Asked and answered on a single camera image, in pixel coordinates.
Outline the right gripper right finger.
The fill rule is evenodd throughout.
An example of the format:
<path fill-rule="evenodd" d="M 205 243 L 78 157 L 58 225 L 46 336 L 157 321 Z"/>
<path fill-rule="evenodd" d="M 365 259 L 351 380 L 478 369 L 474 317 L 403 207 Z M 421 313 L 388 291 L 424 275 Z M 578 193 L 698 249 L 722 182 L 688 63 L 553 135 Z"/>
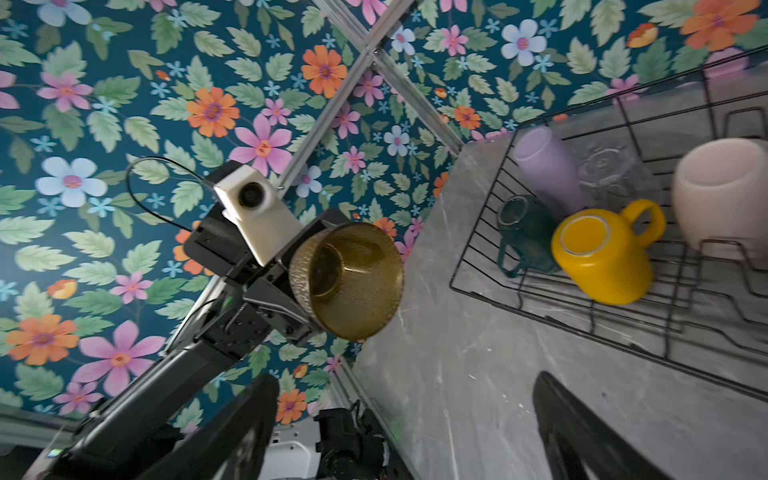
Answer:
<path fill-rule="evenodd" d="M 667 479 L 552 374 L 533 387 L 538 432 L 554 479 Z"/>

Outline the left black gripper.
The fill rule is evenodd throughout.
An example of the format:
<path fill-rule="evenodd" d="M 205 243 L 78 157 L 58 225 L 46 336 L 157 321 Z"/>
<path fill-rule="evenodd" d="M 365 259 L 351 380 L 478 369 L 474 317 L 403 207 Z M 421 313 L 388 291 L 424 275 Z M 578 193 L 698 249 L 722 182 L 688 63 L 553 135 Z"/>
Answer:
<path fill-rule="evenodd" d="M 233 285 L 233 305 L 224 310 L 224 334 L 248 342 L 260 342 L 277 331 L 290 342 L 306 342 L 327 329 L 301 305 L 290 284 L 291 262 L 297 251 L 313 236 L 328 233 L 347 222 L 337 208 L 332 208 L 312 220 L 299 225 L 279 249 L 265 261 L 258 261 L 253 253 L 238 261 L 226 278 Z"/>

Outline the lilac plastic tumbler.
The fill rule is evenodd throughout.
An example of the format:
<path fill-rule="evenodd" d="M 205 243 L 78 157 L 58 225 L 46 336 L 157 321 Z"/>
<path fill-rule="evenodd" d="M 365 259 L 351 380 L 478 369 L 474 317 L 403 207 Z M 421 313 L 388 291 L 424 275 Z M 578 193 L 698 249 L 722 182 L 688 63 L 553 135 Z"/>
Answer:
<path fill-rule="evenodd" d="M 588 207 L 588 196 L 577 177 L 575 156 L 550 128 L 527 130 L 515 143 L 513 159 L 528 187 L 555 218 L 565 218 Z"/>

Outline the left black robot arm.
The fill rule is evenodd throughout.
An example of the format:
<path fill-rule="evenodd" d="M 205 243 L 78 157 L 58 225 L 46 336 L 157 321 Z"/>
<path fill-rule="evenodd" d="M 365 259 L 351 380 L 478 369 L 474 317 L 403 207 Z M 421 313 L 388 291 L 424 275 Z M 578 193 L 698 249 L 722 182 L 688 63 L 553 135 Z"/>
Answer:
<path fill-rule="evenodd" d="M 254 352 L 272 333 L 296 346 L 323 332 L 300 306 L 288 267 L 313 235 L 347 222 L 338 209 L 290 235 L 275 257 L 259 265 L 236 226 L 216 205 L 193 229 L 185 252 L 219 279 L 195 306 L 160 360 L 114 399 L 102 403 L 78 430 L 73 446 L 44 450 L 44 469 L 28 479 L 129 479 L 166 456 L 179 437 L 170 425 L 205 385 Z"/>

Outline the amber glass cup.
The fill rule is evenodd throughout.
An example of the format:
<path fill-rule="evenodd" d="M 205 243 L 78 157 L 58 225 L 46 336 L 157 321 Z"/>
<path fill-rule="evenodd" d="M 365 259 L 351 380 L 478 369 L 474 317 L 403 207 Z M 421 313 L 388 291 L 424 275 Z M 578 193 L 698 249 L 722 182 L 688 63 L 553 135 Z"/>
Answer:
<path fill-rule="evenodd" d="M 289 266 L 297 303 L 324 330 L 365 340 L 397 313 L 404 265 L 392 239 L 368 223 L 349 223 L 306 240 Z"/>

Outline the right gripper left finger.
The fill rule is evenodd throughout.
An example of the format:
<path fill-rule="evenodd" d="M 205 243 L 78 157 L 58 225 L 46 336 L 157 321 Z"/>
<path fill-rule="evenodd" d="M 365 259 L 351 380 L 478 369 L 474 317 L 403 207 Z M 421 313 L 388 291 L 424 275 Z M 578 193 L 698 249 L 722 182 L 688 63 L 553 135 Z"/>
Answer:
<path fill-rule="evenodd" d="M 277 415 L 278 380 L 263 374 L 141 479 L 256 479 Z"/>

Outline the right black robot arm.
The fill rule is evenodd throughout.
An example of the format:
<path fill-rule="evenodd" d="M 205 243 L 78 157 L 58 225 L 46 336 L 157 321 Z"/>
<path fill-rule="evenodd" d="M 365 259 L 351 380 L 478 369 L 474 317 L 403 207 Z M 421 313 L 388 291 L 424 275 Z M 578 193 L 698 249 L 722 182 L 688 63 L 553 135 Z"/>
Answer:
<path fill-rule="evenodd" d="M 263 375 L 141 479 L 411 479 L 371 411 L 325 409 L 307 430 L 275 430 L 279 388 Z M 542 371 L 533 404 L 554 479 L 664 479 L 664 473 Z"/>

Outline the dark green mug cream inside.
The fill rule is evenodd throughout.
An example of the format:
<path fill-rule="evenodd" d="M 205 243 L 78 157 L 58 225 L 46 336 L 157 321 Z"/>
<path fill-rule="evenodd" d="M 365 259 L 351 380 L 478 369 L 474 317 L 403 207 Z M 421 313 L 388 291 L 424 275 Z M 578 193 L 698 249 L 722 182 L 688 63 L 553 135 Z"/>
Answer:
<path fill-rule="evenodd" d="M 536 197 L 515 195 L 507 199 L 496 214 L 496 225 L 500 234 L 497 266 L 507 278 L 525 271 L 550 274 L 560 270 L 551 248 L 558 222 Z M 512 269 L 505 267 L 507 249 L 518 256 Z"/>

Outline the yellow mug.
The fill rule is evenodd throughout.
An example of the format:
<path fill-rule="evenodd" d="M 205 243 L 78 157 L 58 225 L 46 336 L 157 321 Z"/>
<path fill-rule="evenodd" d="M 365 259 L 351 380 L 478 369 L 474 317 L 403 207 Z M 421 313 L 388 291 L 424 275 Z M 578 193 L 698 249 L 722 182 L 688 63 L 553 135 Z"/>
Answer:
<path fill-rule="evenodd" d="M 653 283 L 646 250 L 661 240 L 666 218 L 651 200 L 620 213 L 589 209 L 563 220 L 554 232 L 554 259 L 590 299 L 622 306 L 645 296 Z"/>

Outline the clear glass cup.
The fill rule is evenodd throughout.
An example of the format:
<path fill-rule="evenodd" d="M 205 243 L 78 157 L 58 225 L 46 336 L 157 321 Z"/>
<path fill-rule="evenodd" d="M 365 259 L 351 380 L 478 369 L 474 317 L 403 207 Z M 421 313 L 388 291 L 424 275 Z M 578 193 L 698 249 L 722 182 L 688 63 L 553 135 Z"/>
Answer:
<path fill-rule="evenodd" d="M 594 208 L 620 213 L 633 201 L 662 199 L 658 181 L 626 146 L 591 149 L 577 167 L 577 178 Z"/>

